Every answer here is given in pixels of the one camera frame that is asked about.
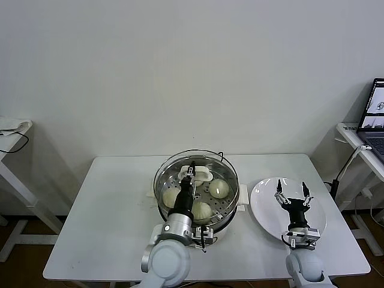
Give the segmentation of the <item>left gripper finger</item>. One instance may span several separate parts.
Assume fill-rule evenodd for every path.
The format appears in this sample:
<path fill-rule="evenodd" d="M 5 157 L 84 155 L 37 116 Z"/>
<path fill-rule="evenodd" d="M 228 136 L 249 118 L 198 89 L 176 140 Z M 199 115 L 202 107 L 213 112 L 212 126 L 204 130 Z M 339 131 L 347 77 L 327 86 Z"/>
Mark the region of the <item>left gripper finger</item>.
<path fill-rule="evenodd" d="M 191 181 L 190 181 L 191 196 L 192 198 L 194 198 L 196 193 L 196 162 L 195 161 L 192 161 L 191 165 L 189 166 L 189 176 L 191 178 Z"/>
<path fill-rule="evenodd" d="M 179 173 L 180 183 L 186 182 L 190 184 L 193 180 L 193 167 L 192 166 L 182 166 Z"/>

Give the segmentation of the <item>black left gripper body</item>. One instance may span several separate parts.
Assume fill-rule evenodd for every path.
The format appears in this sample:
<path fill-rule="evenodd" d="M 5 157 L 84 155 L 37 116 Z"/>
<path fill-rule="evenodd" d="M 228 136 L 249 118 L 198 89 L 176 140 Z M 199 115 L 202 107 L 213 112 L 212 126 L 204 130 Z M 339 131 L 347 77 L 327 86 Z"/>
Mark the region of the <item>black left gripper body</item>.
<path fill-rule="evenodd" d="M 172 208 L 173 214 L 182 214 L 186 216 L 193 216 L 193 185 L 189 179 L 183 179 L 181 181 L 181 190 L 178 193 L 174 207 Z"/>

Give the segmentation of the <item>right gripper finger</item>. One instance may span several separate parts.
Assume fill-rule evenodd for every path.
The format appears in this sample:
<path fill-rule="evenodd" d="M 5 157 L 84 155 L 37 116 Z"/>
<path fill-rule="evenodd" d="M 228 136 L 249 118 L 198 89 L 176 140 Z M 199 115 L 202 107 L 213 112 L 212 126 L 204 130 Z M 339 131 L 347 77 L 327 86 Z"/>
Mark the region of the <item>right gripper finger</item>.
<path fill-rule="evenodd" d="M 306 186 L 305 182 L 302 182 L 302 191 L 303 191 L 303 195 L 304 195 L 303 205 L 306 207 L 310 207 L 310 202 L 312 201 L 313 196 L 310 195 L 310 190 Z"/>
<path fill-rule="evenodd" d="M 274 194 L 277 202 L 283 207 L 290 204 L 290 200 L 283 194 L 283 187 L 281 184 L 281 180 L 279 179 L 277 182 L 276 193 Z"/>

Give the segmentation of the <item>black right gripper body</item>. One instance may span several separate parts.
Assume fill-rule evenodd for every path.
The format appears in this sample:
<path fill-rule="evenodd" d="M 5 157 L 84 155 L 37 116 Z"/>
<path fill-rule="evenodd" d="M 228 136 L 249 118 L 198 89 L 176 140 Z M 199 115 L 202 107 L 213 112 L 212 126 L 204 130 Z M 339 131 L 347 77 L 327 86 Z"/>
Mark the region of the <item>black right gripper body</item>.
<path fill-rule="evenodd" d="M 305 205 L 302 199 L 288 198 L 287 203 L 283 203 L 283 209 L 289 213 L 290 224 L 289 229 L 309 228 L 305 213 L 310 209 Z"/>

